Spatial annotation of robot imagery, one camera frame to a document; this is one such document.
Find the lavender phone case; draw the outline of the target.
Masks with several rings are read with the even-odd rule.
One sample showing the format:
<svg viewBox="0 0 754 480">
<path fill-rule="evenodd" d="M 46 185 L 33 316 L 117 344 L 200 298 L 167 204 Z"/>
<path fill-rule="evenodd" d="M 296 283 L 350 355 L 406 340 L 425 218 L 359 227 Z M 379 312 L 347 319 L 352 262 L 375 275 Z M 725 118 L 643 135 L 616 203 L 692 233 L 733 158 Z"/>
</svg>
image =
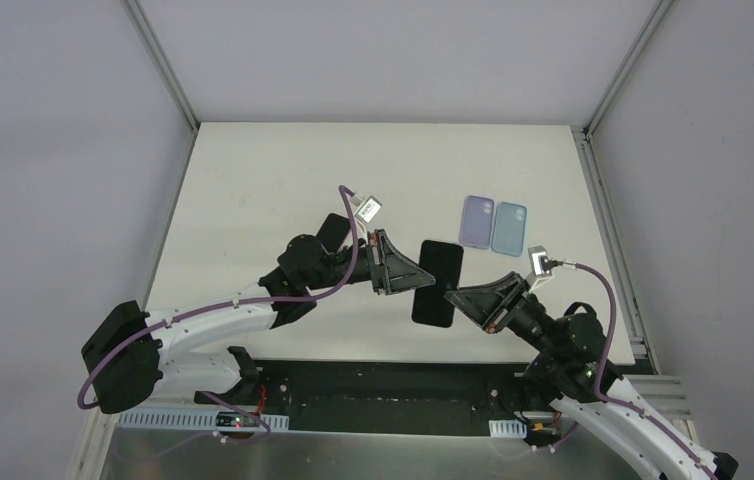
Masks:
<svg viewBox="0 0 754 480">
<path fill-rule="evenodd" d="M 476 249 L 489 249 L 492 241 L 495 204 L 490 198 L 469 195 L 463 203 L 458 241 Z"/>
</svg>

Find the left controller board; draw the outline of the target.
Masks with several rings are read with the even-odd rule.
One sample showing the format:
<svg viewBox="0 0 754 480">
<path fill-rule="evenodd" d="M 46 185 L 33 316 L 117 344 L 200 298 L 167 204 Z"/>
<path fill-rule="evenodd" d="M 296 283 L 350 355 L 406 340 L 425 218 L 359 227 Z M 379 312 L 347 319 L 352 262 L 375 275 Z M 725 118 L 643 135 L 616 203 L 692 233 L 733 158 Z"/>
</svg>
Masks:
<svg viewBox="0 0 754 480">
<path fill-rule="evenodd" d="M 240 431 L 257 429 L 260 427 L 260 422 L 254 415 L 221 411 L 216 416 L 216 427 L 227 431 Z"/>
</svg>

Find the right controller board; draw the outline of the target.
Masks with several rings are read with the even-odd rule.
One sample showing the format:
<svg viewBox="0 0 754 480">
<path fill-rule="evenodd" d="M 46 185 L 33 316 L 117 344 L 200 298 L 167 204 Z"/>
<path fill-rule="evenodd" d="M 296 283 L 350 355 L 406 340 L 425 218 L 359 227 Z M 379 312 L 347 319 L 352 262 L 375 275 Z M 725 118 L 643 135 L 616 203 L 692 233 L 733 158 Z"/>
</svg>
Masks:
<svg viewBox="0 0 754 480">
<path fill-rule="evenodd" d="M 535 422 L 528 425 L 527 440 L 553 442 L 560 437 L 561 428 L 558 421 Z"/>
</svg>

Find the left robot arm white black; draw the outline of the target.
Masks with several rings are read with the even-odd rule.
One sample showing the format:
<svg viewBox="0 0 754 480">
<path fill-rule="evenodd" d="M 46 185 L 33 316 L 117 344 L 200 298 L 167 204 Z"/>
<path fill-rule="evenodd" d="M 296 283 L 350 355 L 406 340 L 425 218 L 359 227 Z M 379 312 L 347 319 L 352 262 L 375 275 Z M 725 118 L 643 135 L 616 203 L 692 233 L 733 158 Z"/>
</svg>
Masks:
<svg viewBox="0 0 754 480">
<path fill-rule="evenodd" d="M 435 283 L 381 229 L 349 246 L 343 241 L 342 235 L 328 243 L 296 236 L 269 274 L 208 305 L 144 311 L 131 300 L 115 306 L 81 349 L 88 376 L 79 407 L 117 414 L 151 397 L 184 393 L 200 402 L 220 395 L 246 404 L 258 390 L 246 350 L 204 353 L 202 347 L 294 323 L 349 284 L 368 282 L 376 294 L 393 295 Z"/>
</svg>

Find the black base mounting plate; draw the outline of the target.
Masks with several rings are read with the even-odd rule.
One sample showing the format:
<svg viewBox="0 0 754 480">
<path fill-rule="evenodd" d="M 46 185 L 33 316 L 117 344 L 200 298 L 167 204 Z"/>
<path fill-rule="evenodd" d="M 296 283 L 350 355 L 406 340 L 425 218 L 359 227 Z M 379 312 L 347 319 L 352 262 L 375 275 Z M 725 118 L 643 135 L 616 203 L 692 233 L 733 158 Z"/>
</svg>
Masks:
<svg viewBox="0 0 754 480">
<path fill-rule="evenodd" d="M 541 388 L 522 363 L 258 360 L 235 404 L 264 403 L 298 432 L 480 437 L 492 420 L 545 418 Z"/>
</svg>

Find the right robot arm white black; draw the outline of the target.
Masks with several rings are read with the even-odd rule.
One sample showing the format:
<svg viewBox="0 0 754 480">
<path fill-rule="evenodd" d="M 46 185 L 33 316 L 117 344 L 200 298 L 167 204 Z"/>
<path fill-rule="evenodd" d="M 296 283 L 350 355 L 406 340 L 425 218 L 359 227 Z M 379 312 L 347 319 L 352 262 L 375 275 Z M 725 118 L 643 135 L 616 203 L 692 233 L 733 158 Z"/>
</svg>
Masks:
<svg viewBox="0 0 754 480">
<path fill-rule="evenodd" d="M 731 479 L 739 463 L 682 434 L 609 361 L 615 330 L 596 311 L 575 302 L 551 317 L 533 287 L 553 270 L 449 290 L 445 299 L 483 332 L 507 330 L 537 350 L 519 378 L 529 407 L 570 418 L 616 452 L 643 479 Z"/>
</svg>

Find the black phone purple frame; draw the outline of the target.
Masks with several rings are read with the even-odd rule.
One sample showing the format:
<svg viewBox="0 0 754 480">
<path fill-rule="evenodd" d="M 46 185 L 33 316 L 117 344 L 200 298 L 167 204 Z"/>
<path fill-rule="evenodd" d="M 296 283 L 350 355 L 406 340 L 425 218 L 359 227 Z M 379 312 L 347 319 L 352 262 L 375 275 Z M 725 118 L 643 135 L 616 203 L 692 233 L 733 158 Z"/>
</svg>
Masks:
<svg viewBox="0 0 754 480">
<path fill-rule="evenodd" d="M 349 219 L 336 213 L 330 213 L 321 224 L 316 238 L 330 254 L 337 253 L 350 234 Z"/>
</svg>

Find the black phone light blue case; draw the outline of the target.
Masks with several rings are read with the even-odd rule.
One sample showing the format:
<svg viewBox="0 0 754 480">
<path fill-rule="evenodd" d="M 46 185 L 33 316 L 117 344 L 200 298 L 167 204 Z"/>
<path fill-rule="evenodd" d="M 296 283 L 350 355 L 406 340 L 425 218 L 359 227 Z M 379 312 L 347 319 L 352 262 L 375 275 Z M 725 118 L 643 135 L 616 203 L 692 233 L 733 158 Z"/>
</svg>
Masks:
<svg viewBox="0 0 754 480">
<path fill-rule="evenodd" d="M 459 244 L 430 239 L 422 242 L 419 266 L 435 278 L 435 283 L 415 290 L 413 322 L 438 328 L 452 326 L 455 307 L 445 294 L 458 286 L 463 257 L 464 249 Z"/>
</svg>

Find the right aluminium frame rail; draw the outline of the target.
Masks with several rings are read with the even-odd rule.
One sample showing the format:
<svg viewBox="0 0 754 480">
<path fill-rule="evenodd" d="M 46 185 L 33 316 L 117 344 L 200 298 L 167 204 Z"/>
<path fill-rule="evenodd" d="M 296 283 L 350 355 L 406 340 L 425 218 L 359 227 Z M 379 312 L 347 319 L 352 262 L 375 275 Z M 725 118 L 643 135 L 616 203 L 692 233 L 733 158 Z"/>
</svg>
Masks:
<svg viewBox="0 0 754 480">
<path fill-rule="evenodd" d="M 590 138 L 580 126 L 573 126 L 571 131 L 601 232 L 610 269 L 609 278 L 614 285 L 619 304 L 616 332 L 627 336 L 634 357 L 634 363 L 630 366 L 620 361 L 616 361 L 615 364 L 630 377 L 634 386 L 663 416 L 676 422 L 690 421 L 692 414 L 680 379 L 662 374 L 657 365 L 627 269 L 613 206 Z"/>
</svg>

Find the controller board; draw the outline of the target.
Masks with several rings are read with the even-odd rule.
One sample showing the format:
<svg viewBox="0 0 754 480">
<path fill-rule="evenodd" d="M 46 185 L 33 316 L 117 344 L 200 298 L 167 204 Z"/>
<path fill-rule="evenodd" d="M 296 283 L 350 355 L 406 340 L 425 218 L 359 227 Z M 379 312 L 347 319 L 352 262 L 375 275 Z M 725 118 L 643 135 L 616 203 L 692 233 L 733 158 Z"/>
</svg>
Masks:
<svg viewBox="0 0 754 480">
<path fill-rule="evenodd" d="M 260 427 L 260 422 L 254 415 L 221 411 L 216 416 L 216 427 L 227 431 L 240 431 L 257 429 Z"/>
<path fill-rule="evenodd" d="M 561 428 L 558 421 L 535 422 L 528 425 L 527 440 L 553 442 L 560 437 Z"/>
</svg>

